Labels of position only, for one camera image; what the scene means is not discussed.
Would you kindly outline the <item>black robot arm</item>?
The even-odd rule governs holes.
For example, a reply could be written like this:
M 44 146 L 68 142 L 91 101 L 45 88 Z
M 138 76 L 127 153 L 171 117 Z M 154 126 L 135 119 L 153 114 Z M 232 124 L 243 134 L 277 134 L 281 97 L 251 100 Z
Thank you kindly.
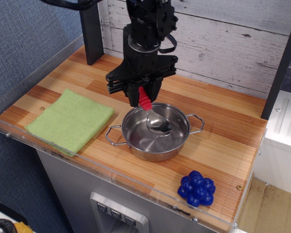
M 171 35 L 178 18 L 169 0 L 128 0 L 131 23 L 123 29 L 122 63 L 106 75 L 109 93 L 123 91 L 132 107 L 139 105 L 143 87 L 155 101 L 164 78 L 176 73 L 177 42 Z

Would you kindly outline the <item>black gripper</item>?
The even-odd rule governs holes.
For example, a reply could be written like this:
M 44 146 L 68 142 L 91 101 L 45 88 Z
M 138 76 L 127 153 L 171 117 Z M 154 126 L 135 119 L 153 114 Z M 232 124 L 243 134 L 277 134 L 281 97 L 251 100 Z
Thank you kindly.
M 143 86 L 151 101 L 155 101 L 164 78 L 176 73 L 175 55 L 158 55 L 160 43 L 150 48 L 135 42 L 123 43 L 124 60 L 106 75 L 110 94 L 123 91 L 131 107 L 139 105 L 139 87 Z

